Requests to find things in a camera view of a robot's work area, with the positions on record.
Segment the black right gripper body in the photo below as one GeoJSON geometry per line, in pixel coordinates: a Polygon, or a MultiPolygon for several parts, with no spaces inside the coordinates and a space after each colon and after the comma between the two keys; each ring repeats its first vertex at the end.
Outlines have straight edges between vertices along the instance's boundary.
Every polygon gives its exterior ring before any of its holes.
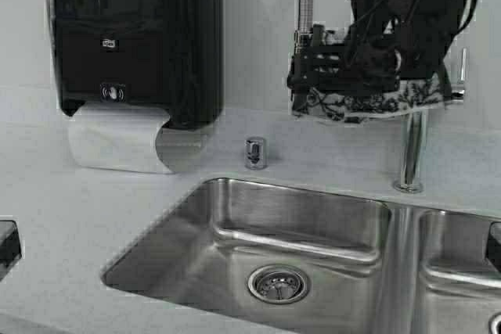
{"type": "Polygon", "coordinates": [[[294,58],[294,94],[379,95],[403,81],[431,79],[470,22],[468,0],[350,0],[354,17],[344,39],[308,41],[294,58]]]}

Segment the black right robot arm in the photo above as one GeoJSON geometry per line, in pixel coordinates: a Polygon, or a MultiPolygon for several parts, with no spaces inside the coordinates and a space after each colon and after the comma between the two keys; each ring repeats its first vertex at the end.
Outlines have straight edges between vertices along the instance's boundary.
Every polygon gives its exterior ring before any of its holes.
{"type": "Polygon", "coordinates": [[[368,96],[396,92],[444,70],[444,58],[471,22],[478,0],[350,0],[354,17],[340,41],[300,18],[287,77],[294,94],[368,96]]]}

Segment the robot base left corner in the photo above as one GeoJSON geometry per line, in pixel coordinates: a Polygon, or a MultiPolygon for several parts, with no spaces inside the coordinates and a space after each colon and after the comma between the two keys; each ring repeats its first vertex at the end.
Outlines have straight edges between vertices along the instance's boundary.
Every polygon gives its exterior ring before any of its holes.
{"type": "Polygon", "coordinates": [[[1,221],[1,280],[22,257],[20,234],[15,221],[1,221]]]}

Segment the robot base right corner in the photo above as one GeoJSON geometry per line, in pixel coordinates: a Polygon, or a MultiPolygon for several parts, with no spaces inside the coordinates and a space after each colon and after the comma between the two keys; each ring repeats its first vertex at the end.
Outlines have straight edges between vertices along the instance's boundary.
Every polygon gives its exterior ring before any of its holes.
{"type": "Polygon", "coordinates": [[[501,271],[500,247],[500,223],[494,222],[488,231],[485,258],[497,271],[501,271]]]}

